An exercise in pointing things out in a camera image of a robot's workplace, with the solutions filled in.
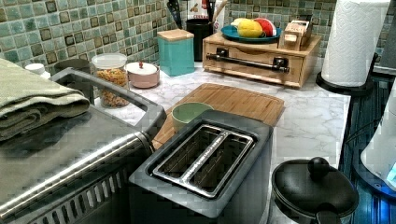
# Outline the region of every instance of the paper towel holder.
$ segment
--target paper towel holder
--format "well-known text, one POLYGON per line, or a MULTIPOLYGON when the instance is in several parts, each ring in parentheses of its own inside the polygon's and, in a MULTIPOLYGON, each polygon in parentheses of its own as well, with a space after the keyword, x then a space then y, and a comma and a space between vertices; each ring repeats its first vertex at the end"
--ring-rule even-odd
POLYGON ((326 91, 331 91, 334 93, 349 95, 349 96, 357 96, 357 97, 368 95, 373 91, 374 88, 374 82, 371 78, 371 74, 373 73, 375 61, 377 58, 378 58, 378 54, 375 53, 370 65, 370 70, 366 82, 361 86, 345 87, 331 83, 322 77, 321 72, 318 73, 316 82, 321 88, 325 89, 326 91))

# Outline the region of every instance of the paper towel roll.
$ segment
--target paper towel roll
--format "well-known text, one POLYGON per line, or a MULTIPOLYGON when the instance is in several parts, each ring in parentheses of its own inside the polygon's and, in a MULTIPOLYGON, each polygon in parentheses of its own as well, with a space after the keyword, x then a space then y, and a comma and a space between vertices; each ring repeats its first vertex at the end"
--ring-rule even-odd
POLYGON ((390 0, 338 0, 323 79, 344 87, 365 83, 390 0))

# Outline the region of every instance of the wooden organizer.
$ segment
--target wooden organizer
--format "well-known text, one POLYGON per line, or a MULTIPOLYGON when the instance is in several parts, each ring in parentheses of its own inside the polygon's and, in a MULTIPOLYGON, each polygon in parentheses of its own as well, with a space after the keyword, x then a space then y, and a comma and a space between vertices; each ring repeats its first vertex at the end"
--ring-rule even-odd
POLYGON ((311 35, 307 44, 300 50, 279 49, 277 42, 247 44, 231 41, 222 33, 215 33, 204 39, 203 66, 205 70, 248 77, 285 86, 301 88, 312 74, 317 63, 321 36, 311 35), (227 49, 228 57, 254 62, 273 64, 275 57, 289 61, 289 72, 282 73, 271 69, 262 69, 239 63, 217 62, 208 60, 207 54, 217 54, 218 49, 227 49))
POLYGON ((176 105, 187 102, 205 103, 213 106, 216 110, 262 120, 262 122, 271 126, 276 125, 284 104, 281 99, 255 91, 246 91, 218 84, 203 84, 166 110, 167 119, 152 141, 156 149, 175 134, 172 123, 172 109, 176 105))

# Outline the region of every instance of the glass jar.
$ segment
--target glass jar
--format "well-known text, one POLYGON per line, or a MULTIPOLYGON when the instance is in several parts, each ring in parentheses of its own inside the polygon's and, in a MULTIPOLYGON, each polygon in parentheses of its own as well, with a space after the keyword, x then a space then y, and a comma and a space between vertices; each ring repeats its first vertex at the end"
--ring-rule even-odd
MULTIPOLYGON (((94 56, 92 58, 92 63, 95 66, 94 73, 101 79, 129 90, 125 71, 126 61, 127 57, 120 53, 104 53, 94 56)), ((129 104, 127 100, 110 91, 100 90, 99 96, 104 107, 120 108, 129 104)))

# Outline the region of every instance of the lid knob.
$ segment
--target lid knob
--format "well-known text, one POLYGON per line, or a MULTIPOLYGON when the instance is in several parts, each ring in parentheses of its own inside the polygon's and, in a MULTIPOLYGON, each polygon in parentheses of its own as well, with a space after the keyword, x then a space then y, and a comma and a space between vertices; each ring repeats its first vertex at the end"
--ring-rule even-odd
POLYGON ((321 158, 315 157, 308 162, 308 171, 311 174, 312 180, 319 180, 329 173, 329 163, 321 158))

